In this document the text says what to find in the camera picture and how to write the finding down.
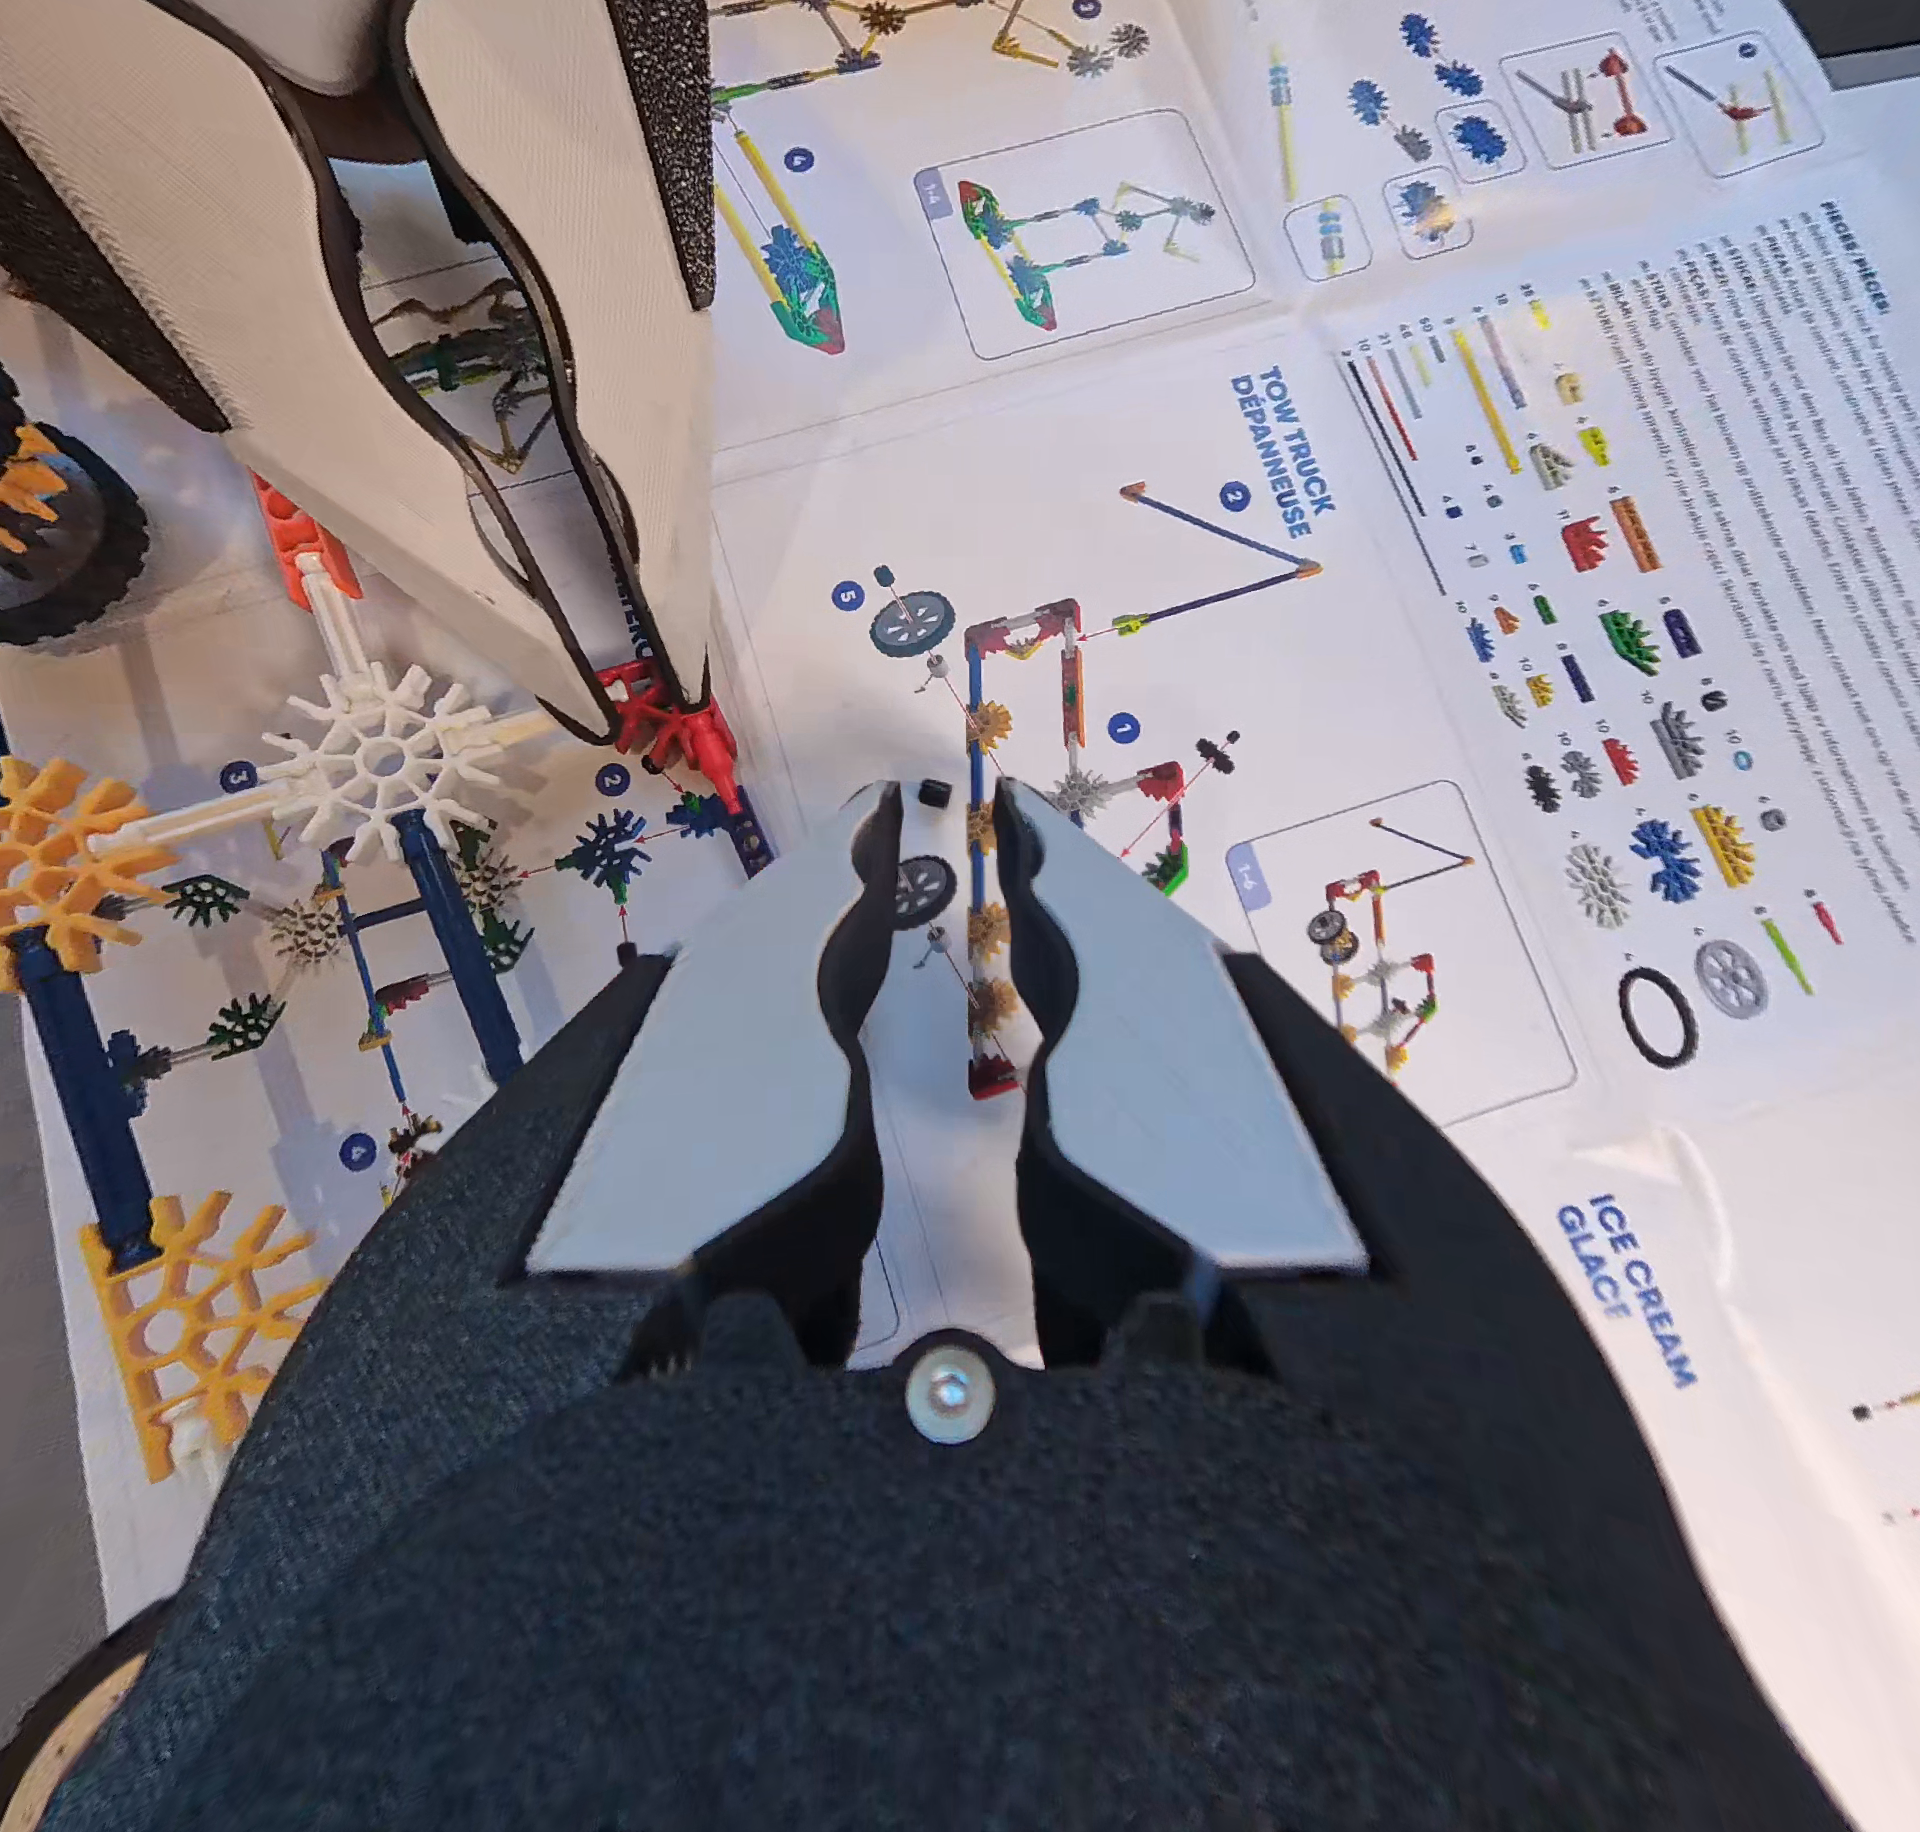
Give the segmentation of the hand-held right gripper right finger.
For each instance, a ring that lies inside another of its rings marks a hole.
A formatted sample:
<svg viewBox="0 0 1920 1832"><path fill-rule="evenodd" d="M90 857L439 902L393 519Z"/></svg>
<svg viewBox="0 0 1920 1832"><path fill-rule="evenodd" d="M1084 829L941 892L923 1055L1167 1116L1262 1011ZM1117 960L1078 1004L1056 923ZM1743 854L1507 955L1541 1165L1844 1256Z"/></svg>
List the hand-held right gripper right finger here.
<svg viewBox="0 0 1920 1832"><path fill-rule="evenodd" d="M1239 1349L1235 1279L1369 1254L1207 930L1028 786L994 801L1012 980L1043 1044L1019 1225L1045 1349L1097 1349L1151 1292Z"/></svg>

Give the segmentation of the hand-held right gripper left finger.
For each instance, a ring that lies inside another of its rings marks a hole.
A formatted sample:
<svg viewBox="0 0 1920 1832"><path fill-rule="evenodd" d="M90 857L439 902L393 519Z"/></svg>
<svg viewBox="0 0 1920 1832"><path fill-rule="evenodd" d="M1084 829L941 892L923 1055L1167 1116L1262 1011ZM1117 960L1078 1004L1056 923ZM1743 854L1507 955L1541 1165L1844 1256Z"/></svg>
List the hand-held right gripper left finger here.
<svg viewBox="0 0 1920 1832"><path fill-rule="evenodd" d="M850 1349L883 1203L860 1047L894 951L900 789L869 786L670 962L531 1243L534 1289L641 1293L677 1349L731 1292Z"/></svg>

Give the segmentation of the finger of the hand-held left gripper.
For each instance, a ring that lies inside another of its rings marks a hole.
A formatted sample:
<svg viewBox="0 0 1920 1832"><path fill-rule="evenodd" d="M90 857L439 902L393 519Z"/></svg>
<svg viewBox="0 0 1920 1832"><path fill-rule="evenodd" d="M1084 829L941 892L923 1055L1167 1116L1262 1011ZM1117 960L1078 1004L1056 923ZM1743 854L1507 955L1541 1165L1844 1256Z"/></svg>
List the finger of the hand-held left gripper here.
<svg viewBox="0 0 1920 1832"><path fill-rule="evenodd" d="M403 0L5 0L5 269L586 740L659 663Z"/></svg>
<svg viewBox="0 0 1920 1832"><path fill-rule="evenodd" d="M401 64L557 363L567 450L659 675L708 703L713 327L692 308L606 0L403 0Z"/></svg>

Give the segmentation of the colourful construction toy model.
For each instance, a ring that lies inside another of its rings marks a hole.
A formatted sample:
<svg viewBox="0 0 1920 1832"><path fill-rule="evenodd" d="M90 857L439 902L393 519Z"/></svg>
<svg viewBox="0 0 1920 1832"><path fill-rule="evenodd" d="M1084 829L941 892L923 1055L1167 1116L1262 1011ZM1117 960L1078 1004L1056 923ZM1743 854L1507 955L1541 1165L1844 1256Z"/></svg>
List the colourful construction toy model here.
<svg viewBox="0 0 1920 1832"><path fill-rule="evenodd" d="M317 692L289 699L310 731L270 733L266 764L227 764L222 795L180 810L5 745L5 995L35 1027L93 1206L80 1259L146 1478L206 1488L271 1380L261 1346L297 1336L322 1282L276 1277L313 1243L286 1229L285 1206L264 1206L224 1243L230 1193L195 1211L157 1195L137 1133L152 1086L264 1050L302 975L349 960L359 1050L380 1055L398 1118L382 1141L352 1133L342 1157L349 1174L391 1169L393 1203L443 1131L411 1102L396 1015L448 986L487 1077L522 1067L502 980L531 946L514 917L529 873L498 849L479 798L502 789L514 745L560 731L544 713L490 713L458 682L371 658L342 543L264 479L251 487L286 594L328 658ZM188 1047L104 1035L85 981L109 946L142 941L134 921L146 912L192 931L260 921L270 986L232 996Z"/></svg>

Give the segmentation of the white instruction sheet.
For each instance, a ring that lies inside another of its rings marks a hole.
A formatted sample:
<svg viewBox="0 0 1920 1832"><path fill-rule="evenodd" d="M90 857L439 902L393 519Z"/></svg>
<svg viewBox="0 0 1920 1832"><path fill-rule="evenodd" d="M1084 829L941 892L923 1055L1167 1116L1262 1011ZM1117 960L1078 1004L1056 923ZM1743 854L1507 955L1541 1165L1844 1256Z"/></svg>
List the white instruction sheet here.
<svg viewBox="0 0 1920 1832"><path fill-rule="evenodd" d="M138 1615L5 1828L1915 1828L1915 150L1788 0L708 35L708 703L586 740L322 527L371 658L560 727L479 798L522 1067L396 1015L393 1203L349 960L152 1086L157 1195L322 1282L214 1488L15 996ZM5 294L5 745L217 801L328 663L255 474ZM855 1344L534 1289L665 970L869 786ZM1213 933L1363 1240L1239 1349L1040 1344L1000 786Z"/></svg>

